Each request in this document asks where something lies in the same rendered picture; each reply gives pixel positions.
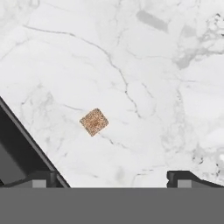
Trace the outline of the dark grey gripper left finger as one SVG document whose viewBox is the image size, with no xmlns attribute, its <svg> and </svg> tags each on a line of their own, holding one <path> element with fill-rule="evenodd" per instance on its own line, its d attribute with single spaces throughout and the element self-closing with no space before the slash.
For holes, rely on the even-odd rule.
<svg viewBox="0 0 224 224">
<path fill-rule="evenodd" d="M 3 185 L 4 188 L 51 188 L 56 186 L 55 171 L 36 171 L 24 179 Z"/>
</svg>

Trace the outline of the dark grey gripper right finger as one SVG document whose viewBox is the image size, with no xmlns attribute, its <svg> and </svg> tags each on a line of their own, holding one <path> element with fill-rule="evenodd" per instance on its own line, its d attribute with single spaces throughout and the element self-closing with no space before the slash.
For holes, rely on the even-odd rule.
<svg viewBox="0 0 224 224">
<path fill-rule="evenodd" d="M 168 171 L 166 177 L 168 188 L 223 188 L 223 185 L 200 179 L 190 171 Z"/>
</svg>

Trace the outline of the brown sugar cube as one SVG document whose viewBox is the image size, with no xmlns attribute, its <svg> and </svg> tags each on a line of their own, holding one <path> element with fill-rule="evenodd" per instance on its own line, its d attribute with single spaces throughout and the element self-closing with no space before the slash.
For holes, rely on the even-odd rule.
<svg viewBox="0 0 224 224">
<path fill-rule="evenodd" d="M 104 129 L 109 124 L 109 121 L 98 108 L 95 108 L 82 117 L 80 123 L 87 133 L 93 137 L 99 131 Z"/>
</svg>

